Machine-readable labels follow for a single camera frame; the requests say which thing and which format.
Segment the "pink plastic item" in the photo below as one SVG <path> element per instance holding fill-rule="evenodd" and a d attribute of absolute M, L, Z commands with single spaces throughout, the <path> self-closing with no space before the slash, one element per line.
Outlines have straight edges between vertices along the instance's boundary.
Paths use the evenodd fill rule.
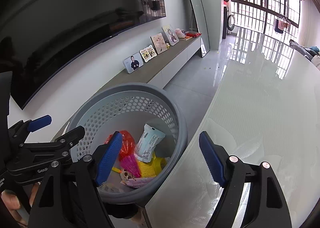
<path fill-rule="evenodd" d="M 141 177 L 140 170 L 136 161 L 136 158 L 134 155 L 129 155 L 124 157 L 120 161 L 120 166 L 124 169 L 128 170 L 131 174 L 133 174 L 135 177 Z"/>

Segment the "gray tile floor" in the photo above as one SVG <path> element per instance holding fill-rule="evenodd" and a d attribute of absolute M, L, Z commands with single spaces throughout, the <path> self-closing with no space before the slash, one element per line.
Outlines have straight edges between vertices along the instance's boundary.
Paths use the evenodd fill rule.
<path fill-rule="evenodd" d="M 219 52 L 209 51 L 204 58 L 196 53 L 164 87 L 186 118 L 188 142 L 196 133 L 217 91 L 235 39 L 235 36 L 227 35 Z"/>

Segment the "blue cushion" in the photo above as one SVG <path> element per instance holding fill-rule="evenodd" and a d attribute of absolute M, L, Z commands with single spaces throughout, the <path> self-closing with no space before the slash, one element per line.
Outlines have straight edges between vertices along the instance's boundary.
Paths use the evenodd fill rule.
<path fill-rule="evenodd" d="M 319 53 L 320 50 L 317 46 L 312 46 L 310 49 L 312 49 L 314 52 Z"/>

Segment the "red snack bag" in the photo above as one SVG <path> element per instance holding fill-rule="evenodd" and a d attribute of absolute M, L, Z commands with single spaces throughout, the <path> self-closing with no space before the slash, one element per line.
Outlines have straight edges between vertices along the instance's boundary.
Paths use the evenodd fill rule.
<path fill-rule="evenodd" d="M 134 142 L 133 137 L 128 131 L 123 130 L 119 132 L 122 134 L 122 147 L 119 153 L 119 161 L 121 161 L 124 157 L 133 154 L 136 143 Z M 109 142 L 112 136 L 113 134 L 109 135 L 105 144 Z"/>
<path fill-rule="evenodd" d="M 186 35 L 189 36 L 189 37 L 199 37 L 201 35 L 201 33 L 194 32 L 194 31 L 189 31 L 189 32 L 187 32 Z"/>

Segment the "cabinet drawer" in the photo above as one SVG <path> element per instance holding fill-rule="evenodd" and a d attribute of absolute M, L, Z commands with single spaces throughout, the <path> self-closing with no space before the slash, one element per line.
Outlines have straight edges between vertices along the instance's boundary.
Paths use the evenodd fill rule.
<path fill-rule="evenodd" d="M 201 47 L 201 37 L 199 37 L 190 46 L 188 46 L 187 60 L 189 60 L 195 54 L 195 52 L 197 52 L 199 50 L 200 47 Z"/>
<path fill-rule="evenodd" d="M 155 77 L 153 77 L 148 84 L 156 86 L 160 89 L 162 89 L 164 87 L 163 81 L 162 81 L 162 75 L 161 75 L 161 71 L 159 73 L 156 74 Z"/>
<path fill-rule="evenodd" d="M 165 68 L 161 70 L 163 85 L 165 86 L 174 77 L 174 75 L 187 62 L 187 49 L 182 51 L 175 59 L 173 59 Z"/>

